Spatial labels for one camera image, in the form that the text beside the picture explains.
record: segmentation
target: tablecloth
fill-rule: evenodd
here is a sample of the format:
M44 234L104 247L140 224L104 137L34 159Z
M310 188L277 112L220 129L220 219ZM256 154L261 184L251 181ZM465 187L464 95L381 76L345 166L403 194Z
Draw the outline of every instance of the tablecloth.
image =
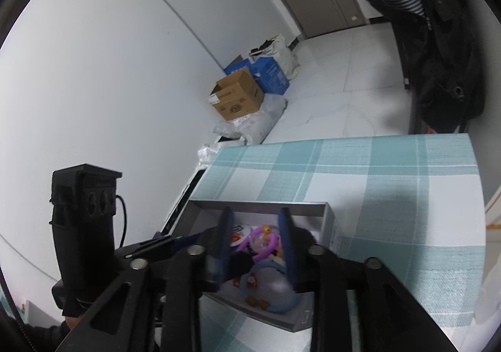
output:
M482 187L468 135L227 148L191 198L328 202L344 233L340 256L382 259L460 349L485 246ZM289 333L207 297L200 305L204 352L309 350L311 330Z

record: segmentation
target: person's arm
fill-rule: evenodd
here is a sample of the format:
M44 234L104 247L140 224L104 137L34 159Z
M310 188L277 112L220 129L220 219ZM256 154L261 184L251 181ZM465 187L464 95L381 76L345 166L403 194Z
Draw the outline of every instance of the person's arm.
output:
M60 326L50 328L25 325L24 331L38 352L54 352L70 332L70 328L63 322ZM0 344L9 346L10 348L6 348L9 351L33 352L16 320L9 317L3 309L0 309Z

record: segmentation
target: blue cardboard box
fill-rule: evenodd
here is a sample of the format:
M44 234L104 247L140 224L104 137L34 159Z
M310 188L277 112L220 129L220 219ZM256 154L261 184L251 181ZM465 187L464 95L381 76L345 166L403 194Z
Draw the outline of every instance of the blue cardboard box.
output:
M273 57L260 57L255 63L249 59L234 61L225 68L225 74L230 75L246 67L265 94L283 95L287 91L289 80Z

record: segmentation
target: metal bolt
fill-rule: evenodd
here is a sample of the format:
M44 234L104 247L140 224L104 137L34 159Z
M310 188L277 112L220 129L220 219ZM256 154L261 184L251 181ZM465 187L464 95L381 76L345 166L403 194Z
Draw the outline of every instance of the metal bolt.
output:
M369 267L369 269L380 269L382 266L381 260L379 260L377 257L368 258L365 262L365 265Z
M308 253L313 254L315 256L323 255L325 253L325 247L322 247L320 245L310 246L310 248L308 249Z
M205 248L202 245L192 245L188 247L188 253L191 256L197 256L199 254L202 254L203 252L205 252Z
M144 269L148 265L148 261L146 259L134 259L130 262L130 267L134 270Z

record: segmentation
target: open gray box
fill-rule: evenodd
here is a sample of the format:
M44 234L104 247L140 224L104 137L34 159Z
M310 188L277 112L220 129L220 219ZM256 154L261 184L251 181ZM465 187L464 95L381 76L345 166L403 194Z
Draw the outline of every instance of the open gray box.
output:
M294 224L312 232L315 239L323 246L337 253L342 231L327 203L316 202L232 202L189 200L169 232L173 237L189 236L216 226L221 211L231 207L235 214L235 225L251 226L278 225L280 208L287 207ZM248 316L291 332L312 326L313 295L302 297L300 303L283 314L274 314L246 304L243 298L220 291L206 293L206 296L229 305Z

